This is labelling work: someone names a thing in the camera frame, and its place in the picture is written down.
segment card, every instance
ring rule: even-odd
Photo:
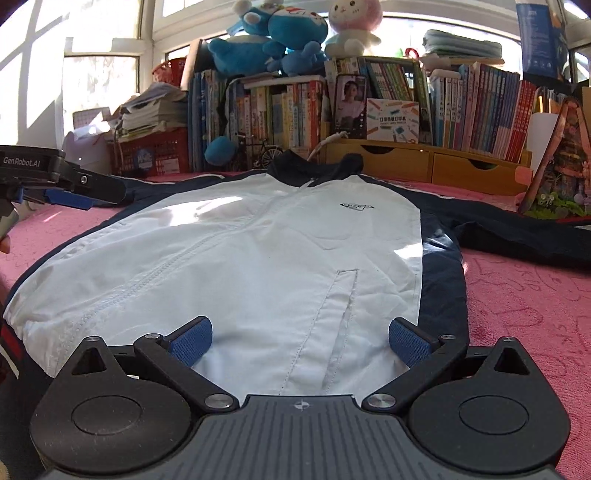
[[[418,102],[368,98],[367,139],[418,143]]]

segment robotic arm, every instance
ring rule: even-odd
[[[65,157],[61,150],[0,145],[0,238],[18,222],[13,203],[29,200],[88,210],[95,200],[124,199],[120,179],[82,170]]]

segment book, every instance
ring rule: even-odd
[[[449,77],[445,77],[445,88],[443,92],[444,96],[444,111],[443,111],[443,143],[442,147],[450,148],[450,130],[451,130],[451,123],[452,123],[452,79]]]

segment jacket logo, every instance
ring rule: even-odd
[[[341,203],[341,205],[352,210],[358,210],[359,212],[365,210],[366,208],[374,208],[371,205],[357,205],[356,203]]]

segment stuffed toy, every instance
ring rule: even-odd
[[[322,72],[326,56],[320,44],[329,32],[324,18],[302,8],[285,7],[269,19],[268,31],[289,50],[283,59],[268,64],[269,72],[281,70],[290,77]]]
[[[326,20],[303,8],[285,7],[268,21],[269,36],[290,50],[304,50],[311,41],[322,43],[329,34]]]
[[[267,65],[267,69],[269,72],[281,70],[290,77],[321,74],[325,60],[326,55],[322,52],[320,44],[311,41],[304,46],[303,50],[290,51],[281,60],[273,60]]]
[[[285,54],[285,46],[269,37],[240,35],[228,40],[214,38],[209,43],[216,70],[224,77],[257,75],[267,64]]]
[[[328,39],[326,54],[331,59],[360,57],[367,48],[382,43],[372,32],[383,16],[379,0],[335,0],[329,23],[337,34]]]
[[[232,7],[234,13],[240,17],[242,28],[249,35],[269,36],[268,23],[271,16],[283,8],[283,0],[276,0],[272,4],[264,3],[253,7],[250,0],[238,0]]]

